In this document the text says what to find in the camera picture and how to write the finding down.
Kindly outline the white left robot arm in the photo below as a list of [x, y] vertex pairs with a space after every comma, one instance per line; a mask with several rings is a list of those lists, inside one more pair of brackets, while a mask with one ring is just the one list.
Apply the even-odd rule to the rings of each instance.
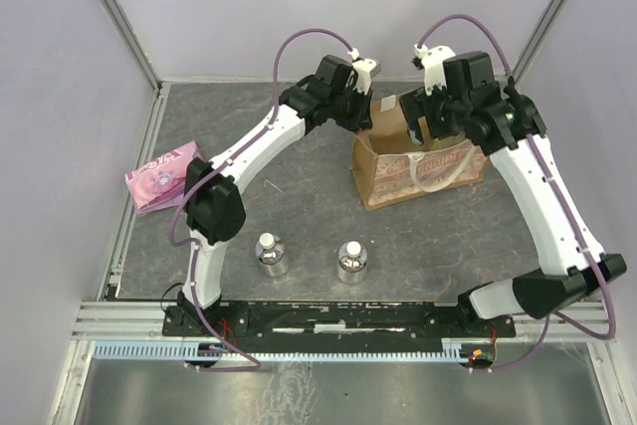
[[193, 159], [187, 168], [186, 224], [191, 243], [188, 276], [179, 302], [185, 323], [198, 335], [214, 332], [221, 298], [221, 272], [229, 242], [246, 221], [242, 195], [255, 176], [288, 146], [332, 120], [357, 132], [372, 126], [372, 78], [376, 60], [349, 62], [323, 57], [317, 71], [285, 89], [280, 105], [226, 151], [209, 161]]

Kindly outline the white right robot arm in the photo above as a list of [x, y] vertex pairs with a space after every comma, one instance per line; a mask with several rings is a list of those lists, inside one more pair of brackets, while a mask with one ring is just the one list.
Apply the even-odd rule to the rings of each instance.
[[616, 317], [609, 284], [626, 272], [626, 262], [606, 252], [586, 226], [532, 100], [518, 91], [514, 78], [505, 84], [496, 80], [485, 52], [457, 55], [446, 46], [419, 46], [413, 63], [423, 73], [423, 85], [400, 99], [410, 135], [422, 140], [425, 134], [433, 139], [461, 134], [480, 149], [513, 194], [538, 259], [531, 272], [461, 295], [457, 328], [476, 336], [502, 316], [563, 319], [564, 308], [599, 293], [608, 330], [597, 338], [612, 338]]

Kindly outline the brown canvas tote bag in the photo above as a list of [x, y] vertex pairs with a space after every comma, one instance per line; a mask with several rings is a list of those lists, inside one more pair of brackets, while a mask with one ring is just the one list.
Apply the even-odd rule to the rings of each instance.
[[354, 136], [351, 170], [363, 206], [377, 210], [413, 198], [481, 182], [489, 166], [482, 150], [464, 138], [452, 136], [442, 148], [434, 139], [414, 145], [407, 131], [399, 96], [371, 106], [373, 128]]

